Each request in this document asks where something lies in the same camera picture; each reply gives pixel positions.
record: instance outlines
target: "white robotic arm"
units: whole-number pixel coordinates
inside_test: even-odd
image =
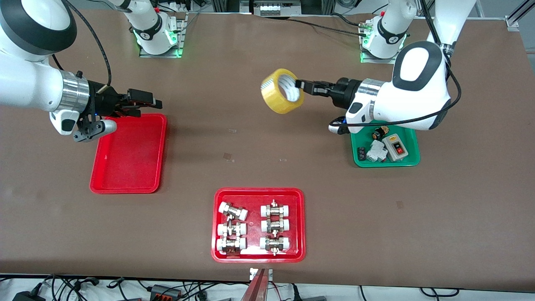
[[[367,20],[368,34],[362,48],[378,58],[391,58],[401,47],[407,29],[416,16],[414,0],[389,0],[384,13]]]
[[[297,80],[295,87],[308,94],[329,96],[335,106],[347,109],[345,117],[329,124],[329,130],[337,134],[357,133],[372,120],[415,130],[434,129],[452,105],[446,86],[447,62],[474,4],[475,0],[447,3],[437,0],[434,24],[440,45],[420,41],[403,48],[396,58],[390,82],[341,78],[334,84]]]
[[[52,68],[49,56],[74,42],[77,27],[62,0],[0,0],[0,104],[49,112],[62,135],[78,130],[76,142],[89,142],[116,129],[111,119],[140,116],[140,107],[161,108],[152,93],[112,87]]]
[[[160,55],[177,44],[177,18],[157,13],[149,0],[110,0],[132,25],[137,43],[151,55]]]

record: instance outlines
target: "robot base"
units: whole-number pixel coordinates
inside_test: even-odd
[[[368,28],[361,28],[361,27],[358,28],[358,32],[359,33],[364,33],[364,34],[369,34],[370,33]],[[400,48],[399,48],[398,52],[393,57],[391,57],[391,58],[378,58],[378,57],[372,55],[367,49],[362,47],[362,45],[367,43],[368,40],[367,40],[366,37],[359,36],[358,37],[358,41],[359,41],[359,46],[360,46],[360,49],[361,49],[361,63],[392,64],[393,65],[396,62],[396,58],[398,57],[398,53],[403,48],[403,43],[405,42],[406,38],[407,38],[407,35],[405,35],[403,37],[403,39],[401,40]]]
[[[179,30],[177,34],[170,35],[171,39],[176,39],[177,44],[171,47],[168,51],[160,55],[152,55],[147,53],[143,48],[139,47],[139,57],[149,58],[181,58],[182,51],[184,50],[184,39],[186,38],[186,26],[188,25],[188,13],[184,19],[177,19],[176,22],[171,22],[172,30]]]

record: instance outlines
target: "empty red tray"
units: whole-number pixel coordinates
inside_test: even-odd
[[[143,114],[113,119],[117,130],[99,139],[89,188],[94,193],[151,193],[158,189],[167,118]]]
[[[269,205],[271,201],[279,205],[288,205],[290,230],[280,235],[288,237],[290,248],[283,252],[273,253],[260,249],[260,237],[262,233],[260,221],[266,220],[260,216],[260,206]],[[245,219],[247,234],[247,248],[241,250],[239,255],[227,256],[216,249],[217,225],[226,222],[225,215],[219,213],[221,202],[231,203],[234,207],[243,207],[249,213]],[[305,256],[305,232],[304,232],[304,195],[297,188],[242,188],[227,187],[217,191],[213,204],[212,220],[212,258],[217,262],[299,262]]]

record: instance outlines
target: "yellow tape roll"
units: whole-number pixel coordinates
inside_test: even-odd
[[[297,77],[291,71],[277,69],[262,81],[260,91],[270,109],[279,114],[286,114],[303,104],[304,93],[295,87],[296,79]]]

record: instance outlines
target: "brown table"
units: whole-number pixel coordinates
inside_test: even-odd
[[[91,193],[97,143],[58,135],[45,112],[2,107],[0,272],[244,281],[250,267],[269,266],[280,282],[535,287],[535,81],[519,33],[505,22],[466,23],[453,57],[463,98],[437,129],[418,132],[420,164],[362,169],[349,136],[327,130],[343,114],[329,99],[309,96],[280,116],[259,91],[279,67],[310,80],[390,80],[391,65],[358,62],[355,37],[203,14],[188,29],[182,59],[142,59],[124,16],[85,14],[108,53],[114,88],[144,89],[164,102],[161,187],[145,195]],[[336,18],[307,20],[356,30]],[[101,54],[78,23],[76,43],[58,59],[105,81]],[[410,32],[412,42],[428,30],[416,20]],[[302,189],[305,259],[213,261],[213,195],[224,186]]]

